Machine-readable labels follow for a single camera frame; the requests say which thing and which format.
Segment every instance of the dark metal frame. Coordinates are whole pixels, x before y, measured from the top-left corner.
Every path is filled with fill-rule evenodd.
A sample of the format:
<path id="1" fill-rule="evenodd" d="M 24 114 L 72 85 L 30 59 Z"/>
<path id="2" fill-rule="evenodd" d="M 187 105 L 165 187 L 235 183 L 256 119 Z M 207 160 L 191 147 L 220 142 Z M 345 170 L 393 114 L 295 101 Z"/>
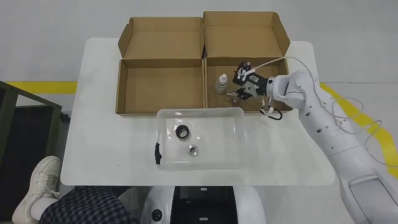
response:
<path id="1" fill-rule="evenodd" d="M 50 124 L 50 132 L 49 132 L 49 137 L 47 139 L 46 156 L 54 155 L 55 148 L 57 145 L 62 107 L 49 100 L 43 99 L 37 95 L 21 90 L 4 82 L 0 82 L 0 88 L 5 90 L 4 98 L 0 106 L 0 164 L 2 156 L 4 154 L 4 150 L 6 148 L 8 134 L 11 127 L 12 118 L 14 116 L 14 110 L 16 108 L 19 95 L 22 95 L 26 98 L 30 98 L 31 100 L 38 101 L 46 106 L 51 106 L 53 108 L 51 124 Z"/>

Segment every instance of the white table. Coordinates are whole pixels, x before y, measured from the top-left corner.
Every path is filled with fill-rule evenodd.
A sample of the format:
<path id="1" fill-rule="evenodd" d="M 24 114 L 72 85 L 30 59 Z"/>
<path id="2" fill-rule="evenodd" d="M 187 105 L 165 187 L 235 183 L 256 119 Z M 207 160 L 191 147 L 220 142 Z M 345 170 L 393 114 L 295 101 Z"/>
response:
<path id="1" fill-rule="evenodd" d="M 287 52 L 316 73 L 313 47 L 292 42 Z M 243 169 L 165 171 L 154 159 L 156 118 L 115 113 L 118 39 L 86 43 L 73 105 L 61 181 L 65 185 L 328 185 L 335 173 L 297 116 L 282 121 L 245 116 L 250 160 Z M 288 60 L 289 70 L 301 69 Z"/>

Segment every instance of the cardboard box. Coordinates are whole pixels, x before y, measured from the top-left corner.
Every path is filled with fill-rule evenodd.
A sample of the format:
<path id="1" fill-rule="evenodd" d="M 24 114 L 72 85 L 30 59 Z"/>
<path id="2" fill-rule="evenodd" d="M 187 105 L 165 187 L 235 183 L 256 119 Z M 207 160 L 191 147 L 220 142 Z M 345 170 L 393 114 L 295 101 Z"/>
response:
<path id="1" fill-rule="evenodd" d="M 201 17 L 132 17 L 119 40 L 116 113 L 204 108 Z"/>
<path id="2" fill-rule="evenodd" d="M 225 92 L 239 86 L 232 82 L 234 71 L 241 62 L 253 66 L 283 57 L 290 45 L 286 31 L 275 12 L 205 12 L 205 78 L 206 107 L 233 106 L 225 93 L 215 92 L 215 83 L 223 73 L 228 76 Z M 256 70 L 259 75 L 269 78 L 289 74 L 287 61 L 281 60 Z M 238 101 L 236 106 L 244 111 L 259 111 L 261 98 Z M 274 105 L 280 110 L 290 110 L 283 103 Z"/>

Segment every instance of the round metal part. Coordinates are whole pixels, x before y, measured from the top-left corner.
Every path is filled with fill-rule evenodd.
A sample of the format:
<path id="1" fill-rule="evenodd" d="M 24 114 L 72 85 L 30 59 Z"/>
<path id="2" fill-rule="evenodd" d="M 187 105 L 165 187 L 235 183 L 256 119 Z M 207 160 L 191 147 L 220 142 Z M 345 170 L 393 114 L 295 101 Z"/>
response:
<path id="1" fill-rule="evenodd" d="M 155 209 L 154 211 L 152 211 L 151 217 L 154 222 L 160 222 L 162 220 L 163 213 L 161 210 Z"/>
<path id="2" fill-rule="evenodd" d="M 199 148 L 198 146 L 191 144 L 188 146 L 188 153 L 192 156 L 192 157 L 196 157 L 199 154 Z"/>
<path id="3" fill-rule="evenodd" d="M 189 138 L 190 132 L 188 129 L 188 126 L 186 125 L 180 125 L 175 128 L 175 135 L 180 139 L 180 140 L 187 140 Z"/>

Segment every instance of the shoe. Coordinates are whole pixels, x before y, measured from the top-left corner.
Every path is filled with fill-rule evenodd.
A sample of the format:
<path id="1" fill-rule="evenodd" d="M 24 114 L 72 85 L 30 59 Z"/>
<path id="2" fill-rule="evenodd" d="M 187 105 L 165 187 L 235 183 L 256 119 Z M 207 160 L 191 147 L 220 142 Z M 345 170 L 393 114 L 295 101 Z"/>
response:
<path id="1" fill-rule="evenodd" d="M 55 191 L 61 171 L 61 161 L 55 156 L 45 157 L 37 164 L 30 177 L 29 191 L 20 202 L 12 215 L 14 224 L 38 223 L 30 209 L 34 202 L 41 197 L 59 198 L 60 194 Z"/>

